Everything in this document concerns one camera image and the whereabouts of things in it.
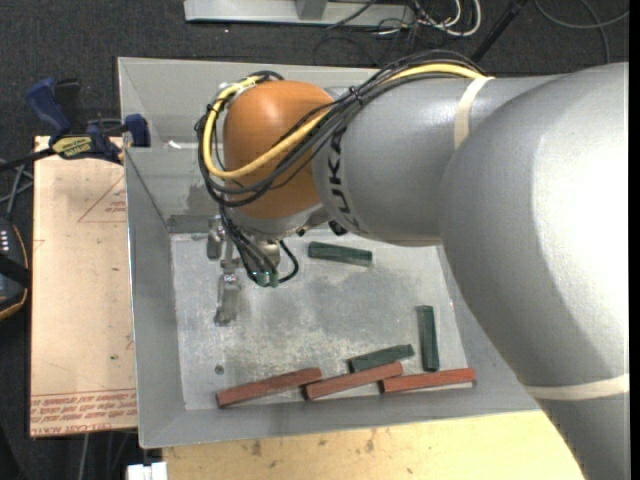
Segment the dark green bar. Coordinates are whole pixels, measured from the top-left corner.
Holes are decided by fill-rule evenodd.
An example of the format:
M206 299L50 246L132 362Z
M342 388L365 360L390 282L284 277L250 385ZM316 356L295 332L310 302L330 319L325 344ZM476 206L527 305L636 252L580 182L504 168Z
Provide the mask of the dark green bar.
M376 350L369 354L352 357L347 361L349 363L349 371L355 373L368 370L369 368L375 368L376 366L382 366L383 364L393 363L400 359L406 359L414 354L411 345L396 345L394 347Z
M373 253L364 249L353 249L340 245L311 242L308 249L309 258L338 261L350 265L368 267L373 262Z
M418 306L418 325L422 344L422 368L425 372L437 372L440 369L436 319L431 306Z

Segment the yellow cable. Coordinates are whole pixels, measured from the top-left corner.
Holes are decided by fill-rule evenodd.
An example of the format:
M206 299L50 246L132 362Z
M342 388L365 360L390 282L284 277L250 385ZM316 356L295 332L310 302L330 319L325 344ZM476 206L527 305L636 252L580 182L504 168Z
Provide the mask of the yellow cable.
M417 66L415 68L406 69L390 77L389 79L385 80L384 83L391 80L397 80L399 78L404 78L407 76L421 74L421 73L442 73L447 75L461 76L464 78L485 78L484 75L477 73L476 71L473 71L471 69L468 69L462 66L457 66L455 64L426 64L424 66ZM241 80L240 82L233 84L232 86L226 89L223 89L218 94L218 97L216 98L216 102L213 104L211 111L207 116L207 121L205 123L203 138L202 138L203 160L207 167L207 170L212 175L218 178L238 179L243 176L246 176L247 174L251 174L256 169L262 167L263 165L265 165L267 162L269 162L270 160L278 156L283 151L286 151L288 148L296 145L298 142L304 139L307 136L307 134L314 128L314 126L328 112L328 109L322 111L322 114L307 121L304 125L298 128L285 140L283 140L278 145L274 146L269 151L259 156L252 162L248 163L247 165L239 169L236 169L234 171L222 171L214 165L213 160L211 158L211 136L212 136L212 131L213 131L213 127L215 125L216 119L218 118L218 113L220 112L220 109L222 108L224 103L227 101L227 99L233 96L236 92L238 92L239 90L238 86L243 87L243 89L241 90L244 90L244 88L254 85L256 81L257 81L257 77L253 77L253 78L250 77L248 79Z

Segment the wooden board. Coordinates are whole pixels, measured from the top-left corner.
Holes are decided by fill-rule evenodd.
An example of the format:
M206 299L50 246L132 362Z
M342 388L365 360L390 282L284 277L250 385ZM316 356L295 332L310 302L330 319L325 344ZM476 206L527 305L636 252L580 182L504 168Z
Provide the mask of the wooden board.
M539 411L166 448L171 480L582 480Z
M135 427L124 170L59 157L34 170L29 433Z

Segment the cardboard box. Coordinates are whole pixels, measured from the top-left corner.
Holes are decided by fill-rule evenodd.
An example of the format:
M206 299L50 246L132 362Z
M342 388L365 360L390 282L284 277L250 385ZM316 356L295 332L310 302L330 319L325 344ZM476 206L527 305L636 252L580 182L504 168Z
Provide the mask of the cardboard box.
M50 157L34 182L29 434L134 428L124 169Z

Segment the blue clamp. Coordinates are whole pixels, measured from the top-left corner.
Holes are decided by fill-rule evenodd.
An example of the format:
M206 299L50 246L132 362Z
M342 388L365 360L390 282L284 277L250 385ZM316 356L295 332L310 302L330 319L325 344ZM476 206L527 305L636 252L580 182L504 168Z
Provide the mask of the blue clamp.
M122 148L109 140L109 136L96 124L90 124L84 134L69 134L71 123L55 98L55 83L47 78L32 86L27 92L27 104L41 121L50 124L54 133L49 148L66 159L101 155L110 162L121 162ZM150 147L151 136L147 121L140 114L128 115L124 124L116 129L130 132L132 145Z

